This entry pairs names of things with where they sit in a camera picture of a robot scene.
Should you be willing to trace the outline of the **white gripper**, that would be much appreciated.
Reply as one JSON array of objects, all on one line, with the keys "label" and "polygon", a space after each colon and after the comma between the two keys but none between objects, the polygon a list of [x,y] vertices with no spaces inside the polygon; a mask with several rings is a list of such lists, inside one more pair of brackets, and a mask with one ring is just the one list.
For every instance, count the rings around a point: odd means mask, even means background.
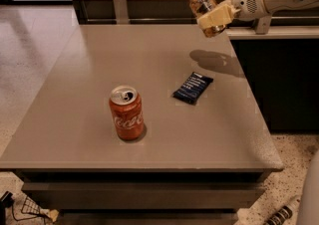
[{"label": "white gripper", "polygon": [[197,22],[199,28],[210,25],[227,25],[236,17],[242,21],[262,18],[266,15],[263,0],[231,0],[232,4],[219,3],[208,16]]}]

